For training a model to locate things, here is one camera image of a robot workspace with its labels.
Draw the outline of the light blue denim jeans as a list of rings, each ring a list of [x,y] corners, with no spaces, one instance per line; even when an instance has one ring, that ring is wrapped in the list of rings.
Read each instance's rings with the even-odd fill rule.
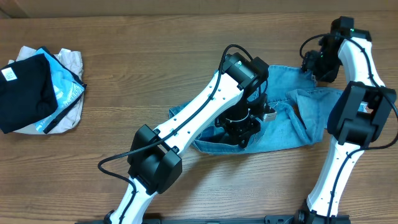
[[[276,111],[272,121],[261,122],[261,130],[248,145],[233,142],[223,128],[210,124],[192,142],[207,154],[252,154],[279,151],[322,141],[330,112],[342,91],[320,87],[311,72],[297,67],[271,65],[268,82],[262,85],[269,106]]]

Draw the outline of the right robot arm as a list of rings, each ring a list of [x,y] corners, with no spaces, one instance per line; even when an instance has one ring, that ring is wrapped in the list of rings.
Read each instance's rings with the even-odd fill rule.
[[[315,79],[331,83],[344,68],[347,86],[332,108],[327,122],[331,136],[326,161],[315,187],[291,223],[349,223],[338,207],[346,183],[358,159],[376,141],[391,112],[396,113],[397,93],[377,74],[372,58],[372,38],[357,29],[352,17],[341,16],[330,32],[318,34],[321,49],[300,56],[301,69]]]

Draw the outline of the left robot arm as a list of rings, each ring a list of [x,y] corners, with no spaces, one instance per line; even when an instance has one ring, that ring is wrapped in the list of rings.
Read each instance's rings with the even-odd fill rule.
[[[125,154],[130,165],[126,193],[104,223],[142,223],[152,199],[181,175],[184,151],[209,125],[222,128],[233,144],[246,147],[261,130],[266,107],[266,94],[252,101],[249,97],[267,80],[268,69],[259,57],[225,55],[221,70],[187,106],[155,129],[143,125]]]

